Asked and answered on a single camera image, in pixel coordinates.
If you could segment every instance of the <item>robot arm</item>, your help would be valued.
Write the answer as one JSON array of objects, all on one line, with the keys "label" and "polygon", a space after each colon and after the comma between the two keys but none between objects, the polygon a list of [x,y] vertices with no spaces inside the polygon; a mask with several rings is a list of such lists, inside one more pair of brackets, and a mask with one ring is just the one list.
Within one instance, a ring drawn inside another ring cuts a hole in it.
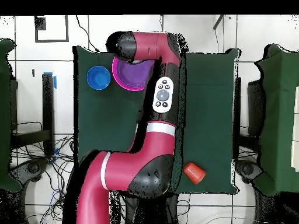
[{"label": "robot arm", "polygon": [[161,69],[153,94],[145,98],[151,109],[142,147],[134,153],[99,152],[81,188],[77,224],[110,224],[109,190],[155,198],[168,190],[172,175],[180,66],[175,36],[116,32],[108,38],[106,47],[108,52],[126,61],[161,60]]}]

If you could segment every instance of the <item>round button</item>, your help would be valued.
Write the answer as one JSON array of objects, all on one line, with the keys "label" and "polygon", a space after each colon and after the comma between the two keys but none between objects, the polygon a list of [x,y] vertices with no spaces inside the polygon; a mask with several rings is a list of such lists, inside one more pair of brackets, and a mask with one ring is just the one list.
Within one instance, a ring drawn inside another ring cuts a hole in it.
[{"label": "round button", "polygon": [[159,90],[157,93],[157,99],[161,102],[169,99],[169,93],[165,89]]}]

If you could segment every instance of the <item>dark green tablecloth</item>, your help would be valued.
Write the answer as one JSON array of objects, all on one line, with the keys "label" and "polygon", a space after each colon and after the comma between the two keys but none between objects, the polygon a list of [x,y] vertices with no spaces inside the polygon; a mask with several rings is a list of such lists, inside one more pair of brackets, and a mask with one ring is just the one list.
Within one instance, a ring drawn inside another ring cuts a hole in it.
[{"label": "dark green tablecloth", "polygon": [[7,56],[14,48],[12,40],[0,39],[0,189],[11,192],[21,189],[19,182],[8,174],[11,158],[11,68]]},{"label": "dark green tablecloth", "polygon": [[[79,159],[92,149],[127,151],[134,138],[137,113],[144,92],[121,88],[112,76],[113,54],[92,53],[77,47],[79,71]],[[227,193],[231,185],[232,102],[234,59],[228,54],[187,54],[186,128],[183,164],[174,167],[173,189],[177,193]],[[105,90],[93,90],[86,81],[96,65],[111,73]],[[194,185],[182,166],[194,162],[206,177]]]},{"label": "dark green tablecloth", "polygon": [[299,173],[291,167],[295,88],[299,86],[299,53],[269,46],[260,66],[266,94],[266,118],[260,135],[264,169],[255,185],[267,196],[299,193]]}]

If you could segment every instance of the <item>purple bowl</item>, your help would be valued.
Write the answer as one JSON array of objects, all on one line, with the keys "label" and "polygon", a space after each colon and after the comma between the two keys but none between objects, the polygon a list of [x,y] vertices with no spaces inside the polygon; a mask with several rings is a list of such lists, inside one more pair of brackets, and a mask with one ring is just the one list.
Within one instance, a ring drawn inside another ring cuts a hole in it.
[{"label": "purple bowl", "polygon": [[154,60],[145,60],[140,64],[128,64],[126,61],[114,58],[112,74],[115,81],[129,91],[144,90]]}]

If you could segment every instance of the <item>white stripe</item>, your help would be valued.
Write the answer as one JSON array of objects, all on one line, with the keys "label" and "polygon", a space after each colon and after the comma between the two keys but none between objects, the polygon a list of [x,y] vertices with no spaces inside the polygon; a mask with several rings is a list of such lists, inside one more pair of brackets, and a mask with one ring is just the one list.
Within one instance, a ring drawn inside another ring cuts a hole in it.
[{"label": "white stripe", "polygon": [[170,124],[152,122],[147,124],[147,132],[163,132],[175,136],[175,127]]},{"label": "white stripe", "polygon": [[107,162],[109,160],[111,153],[108,152],[107,155],[104,158],[104,161],[102,163],[102,167],[100,168],[100,180],[102,182],[102,186],[108,190],[108,188],[106,187],[106,182],[105,182],[105,171],[106,171],[106,166],[107,166]]}]

